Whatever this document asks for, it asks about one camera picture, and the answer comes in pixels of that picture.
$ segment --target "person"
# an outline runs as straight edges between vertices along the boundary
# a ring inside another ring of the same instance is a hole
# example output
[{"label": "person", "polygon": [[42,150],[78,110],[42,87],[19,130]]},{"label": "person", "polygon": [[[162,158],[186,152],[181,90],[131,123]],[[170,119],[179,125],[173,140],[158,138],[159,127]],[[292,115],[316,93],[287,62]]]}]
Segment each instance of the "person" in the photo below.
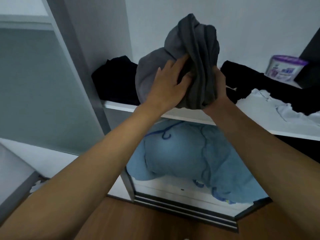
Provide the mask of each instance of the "person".
[{"label": "person", "polygon": [[[0,239],[68,239],[95,210],[151,126],[183,98],[191,78],[177,84],[188,55],[158,69],[145,103],[102,141],[80,155],[21,204]],[[203,111],[224,132],[253,176],[299,226],[320,234],[320,165],[247,117],[226,95],[214,67],[218,97]]]}]

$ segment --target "wooden floor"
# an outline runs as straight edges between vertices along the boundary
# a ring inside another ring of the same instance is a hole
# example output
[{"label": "wooden floor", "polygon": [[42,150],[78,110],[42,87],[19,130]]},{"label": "wooden floor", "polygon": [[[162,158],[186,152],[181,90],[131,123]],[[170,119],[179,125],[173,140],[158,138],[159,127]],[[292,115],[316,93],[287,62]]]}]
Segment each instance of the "wooden floor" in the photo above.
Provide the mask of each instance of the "wooden floor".
[{"label": "wooden floor", "polygon": [[243,218],[238,224],[239,234],[107,197],[75,239],[309,239],[275,203]]}]

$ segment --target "closet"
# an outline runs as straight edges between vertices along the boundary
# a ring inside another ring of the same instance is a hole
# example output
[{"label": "closet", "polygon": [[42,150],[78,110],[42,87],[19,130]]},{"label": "closet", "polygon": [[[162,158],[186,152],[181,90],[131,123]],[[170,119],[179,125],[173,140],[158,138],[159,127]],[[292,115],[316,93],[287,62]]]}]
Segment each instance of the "closet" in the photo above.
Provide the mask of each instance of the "closet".
[{"label": "closet", "polygon": [[[272,55],[300,56],[320,27],[320,0],[0,0],[0,143],[17,154],[27,145],[72,155],[70,163],[136,108],[101,101],[92,72],[124,55],[138,63],[189,13],[216,27],[219,67],[230,60],[258,72]],[[237,106],[284,141],[320,141],[319,126],[288,123],[262,98]],[[214,125],[201,110],[174,108],[163,117]],[[32,160],[38,171],[56,168],[50,177],[68,164]],[[192,181],[138,181],[126,171],[110,194],[233,231],[270,201],[228,204]]]}]

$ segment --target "gray cloth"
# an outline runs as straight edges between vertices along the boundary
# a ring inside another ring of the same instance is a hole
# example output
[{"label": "gray cloth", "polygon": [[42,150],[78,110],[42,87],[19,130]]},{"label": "gray cloth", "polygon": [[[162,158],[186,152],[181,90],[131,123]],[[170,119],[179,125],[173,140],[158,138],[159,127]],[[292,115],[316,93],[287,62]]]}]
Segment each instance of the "gray cloth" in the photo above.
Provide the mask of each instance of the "gray cloth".
[{"label": "gray cloth", "polygon": [[217,65],[219,54],[216,29],[200,24],[193,14],[179,21],[168,34],[164,47],[139,60],[135,77],[139,101],[143,103],[153,84],[158,67],[164,68],[167,60],[177,60],[188,53],[190,59],[180,72],[178,83],[189,71],[193,80],[177,108],[203,109],[217,97],[215,75],[212,67]]}]

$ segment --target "plastic container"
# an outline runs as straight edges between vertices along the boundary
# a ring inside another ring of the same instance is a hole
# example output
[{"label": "plastic container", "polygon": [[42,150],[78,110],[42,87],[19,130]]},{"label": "plastic container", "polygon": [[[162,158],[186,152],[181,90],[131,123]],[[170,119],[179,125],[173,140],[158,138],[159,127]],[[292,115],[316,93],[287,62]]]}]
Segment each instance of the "plastic container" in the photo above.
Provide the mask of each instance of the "plastic container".
[{"label": "plastic container", "polygon": [[266,76],[281,82],[291,82],[306,64],[307,61],[298,57],[275,55],[270,60]]}]

